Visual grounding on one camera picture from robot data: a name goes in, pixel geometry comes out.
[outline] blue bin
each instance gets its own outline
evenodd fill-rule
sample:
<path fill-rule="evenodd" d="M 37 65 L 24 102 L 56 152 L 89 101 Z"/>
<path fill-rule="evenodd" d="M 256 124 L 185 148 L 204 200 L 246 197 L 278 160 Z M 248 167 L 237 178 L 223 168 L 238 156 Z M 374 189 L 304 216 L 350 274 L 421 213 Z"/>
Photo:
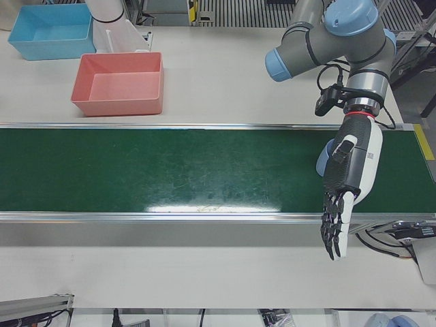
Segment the blue bin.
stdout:
<path fill-rule="evenodd" d="M 92 25 L 85 3 L 25 5 L 8 42 L 27 60 L 80 58 L 95 52 Z"/>

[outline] plastic tray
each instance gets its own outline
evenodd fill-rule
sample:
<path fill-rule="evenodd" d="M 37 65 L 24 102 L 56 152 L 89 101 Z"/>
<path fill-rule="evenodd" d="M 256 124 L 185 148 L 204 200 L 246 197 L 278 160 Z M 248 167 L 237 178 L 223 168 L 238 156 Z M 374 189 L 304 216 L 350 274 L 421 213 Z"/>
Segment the plastic tray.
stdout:
<path fill-rule="evenodd" d="M 27 60 L 80 58 L 94 53 L 86 4 L 24 5 L 8 42 Z"/>
<path fill-rule="evenodd" d="M 84 54 L 71 101 L 87 116 L 159 114 L 163 72 L 160 52 Z"/>

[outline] pink bin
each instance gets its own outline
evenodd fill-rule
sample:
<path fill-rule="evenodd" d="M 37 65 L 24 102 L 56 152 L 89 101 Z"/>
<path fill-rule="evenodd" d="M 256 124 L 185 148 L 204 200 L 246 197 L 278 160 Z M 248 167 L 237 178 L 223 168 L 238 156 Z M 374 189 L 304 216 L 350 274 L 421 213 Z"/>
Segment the pink bin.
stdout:
<path fill-rule="evenodd" d="M 160 52 L 84 54 L 71 101 L 87 116 L 160 114 Z"/>

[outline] white table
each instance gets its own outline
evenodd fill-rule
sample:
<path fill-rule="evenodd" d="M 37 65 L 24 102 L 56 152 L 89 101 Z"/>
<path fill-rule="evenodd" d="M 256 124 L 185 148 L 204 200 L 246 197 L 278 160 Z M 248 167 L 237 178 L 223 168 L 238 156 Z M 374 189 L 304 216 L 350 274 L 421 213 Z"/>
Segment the white table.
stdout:
<path fill-rule="evenodd" d="M 153 28 L 163 52 L 163 113 L 86 118 L 69 97 L 79 60 L 30 62 L 0 33 L 0 121 L 9 123 L 340 124 L 313 114 L 318 70 L 277 84 L 264 55 L 278 29 Z M 326 74 L 325 83 L 335 80 Z M 402 122 L 392 92 L 386 105 Z M 381 121 L 389 123 L 387 117 Z M 0 300 L 73 293 L 75 306 L 408 307 L 436 287 L 412 261 L 364 248 L 331 262 L 317 225 L 2 224 Z"/>
<path fill-rule="evenodd" d="M 155 116 L 87 118 L 70 101 L 79 59 L 25 61 L 0 32 L 0 120 L 8 123 L 341 124 L 335 108 L 314 115 L 319 69 L 274 82 L 265 54 L 280 29 L 154 27 L 153 51 L 163 54 L 163 112 Z M 337 71 L 324 74 L 323 85 Z M 402 122 L 392 91 L 386 106 Z M 390 123 L 385 114 L 380 120 Z"/>

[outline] gray floor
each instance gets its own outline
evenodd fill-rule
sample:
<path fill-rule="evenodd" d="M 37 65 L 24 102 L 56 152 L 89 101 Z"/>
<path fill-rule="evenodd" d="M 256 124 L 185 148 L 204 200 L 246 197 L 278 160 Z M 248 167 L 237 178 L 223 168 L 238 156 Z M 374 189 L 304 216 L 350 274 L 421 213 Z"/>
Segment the gray floor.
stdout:
<path fill-rule="evenodd" d="M 435 93 L 435 72 L 422 72 L 394 92 L 404 122 L 421 124 L 434 154 L 436 154 L 436 109 L 427 118 L 421 118 L 420 113 Z M 427 163 L 436 181 L 436 161 Z"/>

